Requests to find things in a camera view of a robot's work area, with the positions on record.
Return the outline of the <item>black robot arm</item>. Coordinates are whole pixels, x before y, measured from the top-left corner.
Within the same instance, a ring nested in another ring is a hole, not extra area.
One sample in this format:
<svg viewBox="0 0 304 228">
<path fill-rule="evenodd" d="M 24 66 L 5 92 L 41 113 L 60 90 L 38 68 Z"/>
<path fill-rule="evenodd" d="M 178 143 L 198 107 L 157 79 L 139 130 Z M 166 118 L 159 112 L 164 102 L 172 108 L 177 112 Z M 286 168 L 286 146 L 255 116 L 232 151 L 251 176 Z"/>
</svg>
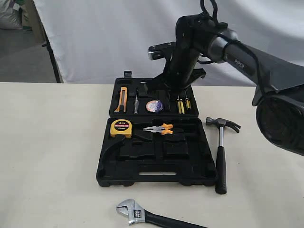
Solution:
<svg viewBox="0 0 304 228">
<path fill-rule="evenodd" d="M 176 42 L 164 71 L 147 82 L 148 92 L 179 91 L 197 79 L 200 55 L 228 63 L 256 85 L 252 105 L 257 125 L 273 145 L 304 153 L 304 68 L 243 44 L 227 24 L 206 13 L 183 16 L 176 23 Z"/>
</svg>

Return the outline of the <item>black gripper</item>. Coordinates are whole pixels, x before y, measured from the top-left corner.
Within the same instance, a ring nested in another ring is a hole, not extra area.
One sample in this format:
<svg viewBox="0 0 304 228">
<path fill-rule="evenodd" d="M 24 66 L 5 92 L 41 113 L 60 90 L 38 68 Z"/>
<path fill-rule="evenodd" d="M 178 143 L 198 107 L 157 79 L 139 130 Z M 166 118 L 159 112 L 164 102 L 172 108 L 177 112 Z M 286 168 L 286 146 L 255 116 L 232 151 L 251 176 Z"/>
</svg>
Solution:
<svg viewBox="0 0 304 228">
<path fill-rule="evenodd" d="M 168 109 L 178 109 L 179 91 L 206 76 L 203 68 L 195 68 L 199 55 L 197 50 L 182 47 L 176 42 L 171 60 L 166 61 L 163 72 L 152 79 L 152 85 L 142 81 L 146 93 L 150 95 L 154 90 L 167 90 Z"/>
</svg>

